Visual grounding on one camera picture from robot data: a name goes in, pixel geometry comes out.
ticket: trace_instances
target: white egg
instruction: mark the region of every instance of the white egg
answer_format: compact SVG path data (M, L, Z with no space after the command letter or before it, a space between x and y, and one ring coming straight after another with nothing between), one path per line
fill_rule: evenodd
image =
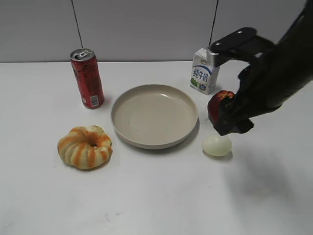
M231 141L226 136L214 134L202 141L202 149L212 156L225 156L231 150Z

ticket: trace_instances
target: can lid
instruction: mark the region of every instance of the can lid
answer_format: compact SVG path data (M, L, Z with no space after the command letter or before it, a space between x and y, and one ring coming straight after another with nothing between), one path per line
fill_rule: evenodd
M88 48L81 48L78 50L73 51L70 54L71 60L74 61L86 61L91 59L94 56L93 50L90 50Z

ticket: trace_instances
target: gray wall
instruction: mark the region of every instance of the gray wall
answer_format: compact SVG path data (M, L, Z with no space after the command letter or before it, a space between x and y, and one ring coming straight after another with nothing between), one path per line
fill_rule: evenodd
M73 0L99 61L192 60L208 45L217 0ZM275 42L305 0L219 0L212 41L252 26ZM0 62L68 61L81 47L71 0L2 0Z
M70 0L0 2L0 62L64 61L80 47Z

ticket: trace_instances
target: wall seam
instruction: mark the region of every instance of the wall seam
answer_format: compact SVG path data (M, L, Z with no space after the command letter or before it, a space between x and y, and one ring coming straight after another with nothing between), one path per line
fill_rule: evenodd
M82 36L80 35L80 30L79 30L79 26L78 26L78 22L77 22L76 11L75 11L73 0L71 0L71 3L72 3L72 7L73 7L74 17L75 17L75 21L76 21L76 27L77 27L77 31L78 31L78 35L79 35L79 40L80 40L80 45L82 46L82 48L84 48Z
M213 31L214 31L214 25L215 25L215 19L216 19L216 13L217 13L218 6L219 6L219 0L216 0L215 12L214 12L214 18L213 18L213 23L212 23L212 29L211 29L209 45L211 45L211 41L212 41L212 36L213 36Z

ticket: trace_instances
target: plate rim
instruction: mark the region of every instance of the plate rim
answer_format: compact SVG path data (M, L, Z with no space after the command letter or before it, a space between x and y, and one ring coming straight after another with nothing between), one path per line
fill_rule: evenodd
M174 90L177 90L177 91L183 93L185 96L187 96L187 97L190 99L190 101L192 102L193 106L194 106L195 109L196 109L196 112L195 112L195 113L196 113L196 118L195 118L195 121L194 121L194 123L193 123L193 126L192 126L191 130L188 131L188 134L184 135L182 138L179 138L179 139L177 139L177 140L175 140L175 141L171 141L171 142L165 142L165 143L161 143L161 144L144 144L144 143L137 142L137 141L133 141L133 140L129 139L128 137L124 136L124 135L117 129L117 127L115 126L114 121L113 121L113 109L114 109L114 106L115 106L116 102L117 102L122 96L124 96L127 92L130 92L131 90L134 90L134 89L138 89L138 88L140 88L140 87L146 87L146 86L147 86L147 87L148 87L148 86L163 86L163 87L169 87L169 88L171 88L171 89L174 89ZM187 137L190 135L190 133L194 130L194 128L196 127L196 125L197 125L197 122L198 122L198 119L199 119L199 112L198 112L198 108L197 108L196 103L195 103L194 100L191 98L191 96L190 96L189 94L187 94L186 92L184 92L184 91L182 91L181 89L178 89L178 88L176 88L176 87L173 87L173 86L164 85L164 84L158 84L158 83L151 83L151 84L145 84L145 85L140 85L140 86L136 86L136 87L130 88L130 89L126 90L125 92L123 92L121 95L119 95L118 98L115 100L114 104L113 104L112 107L111 107L110 119L111 119L111 123L112 123L112 125L113 125L114 130L115 130L115 131L117 132L117 134L118 134L119 136L121 136L122 139L123 139L124 141L126 141L127 143L129 143L129 144L131 144L131 145L133 145L133 146L140 147L140 148L145 148L145 149L162 149L162 148L167 148L167 147L174 146L174 145L180 143L181 141L183 141L185 138L187 138Z

